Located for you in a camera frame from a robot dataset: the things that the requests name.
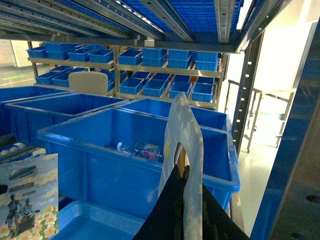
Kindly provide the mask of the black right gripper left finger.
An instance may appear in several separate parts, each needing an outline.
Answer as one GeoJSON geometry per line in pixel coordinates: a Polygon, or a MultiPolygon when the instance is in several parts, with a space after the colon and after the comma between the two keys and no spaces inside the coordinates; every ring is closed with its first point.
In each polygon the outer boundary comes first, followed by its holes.
{"type": "Polygon", "coordinates": [[[172,169],[151,213],[134,240],[182,240],[184,238],[184,187],[177,165],[172,169]]]}

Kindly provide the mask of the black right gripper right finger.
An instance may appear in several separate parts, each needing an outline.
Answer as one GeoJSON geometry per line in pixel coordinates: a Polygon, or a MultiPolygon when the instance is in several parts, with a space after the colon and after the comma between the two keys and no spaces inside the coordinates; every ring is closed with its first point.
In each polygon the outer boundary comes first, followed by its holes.
{"type": "Polygon", "coordinates": [[[248,240],[249,237],[228,216],[206,186],[188,183],[190,166],[185,166],[183,192],[183,240],[248,240]]]}

